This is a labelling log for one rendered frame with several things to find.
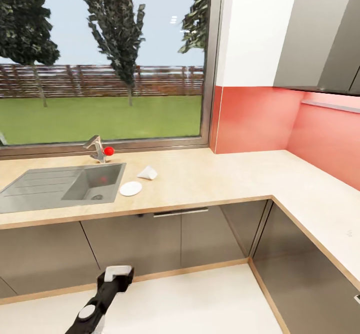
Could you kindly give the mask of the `paper coffee filter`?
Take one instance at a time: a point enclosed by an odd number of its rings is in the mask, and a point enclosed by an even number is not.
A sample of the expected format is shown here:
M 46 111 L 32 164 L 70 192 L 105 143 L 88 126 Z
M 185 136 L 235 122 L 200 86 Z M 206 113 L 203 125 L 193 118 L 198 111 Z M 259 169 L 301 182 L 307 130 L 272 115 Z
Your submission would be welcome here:
M 141 178 L 147 178 L 147 179 L 155 179 L 157 176 L 157 172 L 150 166 L 147 166 L 147 168 L 137 177 Z

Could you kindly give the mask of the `saucer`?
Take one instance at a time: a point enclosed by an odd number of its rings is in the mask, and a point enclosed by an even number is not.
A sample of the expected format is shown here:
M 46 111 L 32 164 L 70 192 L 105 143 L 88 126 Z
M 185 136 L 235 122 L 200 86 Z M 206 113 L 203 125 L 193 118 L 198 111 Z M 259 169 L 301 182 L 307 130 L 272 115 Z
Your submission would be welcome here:
M 142 190 L 142 184 L 139 182 L 128 182 L 127 184 L 124 184 L 120 188 L 120 193 L 122 195 L 134 195 L 139 193 Z

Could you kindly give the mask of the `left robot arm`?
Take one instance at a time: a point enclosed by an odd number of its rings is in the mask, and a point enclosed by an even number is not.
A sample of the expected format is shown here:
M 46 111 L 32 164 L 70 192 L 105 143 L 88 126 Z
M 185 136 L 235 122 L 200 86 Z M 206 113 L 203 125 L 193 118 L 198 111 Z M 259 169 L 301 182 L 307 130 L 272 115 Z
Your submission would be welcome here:
M 108 266 L 98 277 L 97 293 L 78 313 L 64 334 L 102 334 L 106 312 L 117 293 L 126 292 L 133 282 L 135 269 L 130 265 Z

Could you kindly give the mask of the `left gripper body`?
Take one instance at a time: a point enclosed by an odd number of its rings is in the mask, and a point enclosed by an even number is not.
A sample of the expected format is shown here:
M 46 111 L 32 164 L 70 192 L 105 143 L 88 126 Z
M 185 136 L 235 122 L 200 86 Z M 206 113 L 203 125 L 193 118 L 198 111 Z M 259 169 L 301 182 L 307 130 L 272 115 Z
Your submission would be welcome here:
M 116 275 L 115 279 L 111 282 L 105 282 L 105 275 L 98 277 L 97 293 L 100 291 L 107 291 L 111 295 L 111 301 L 114 300 L 117 293 L 126 292 L 128 289 L 128 275 Z

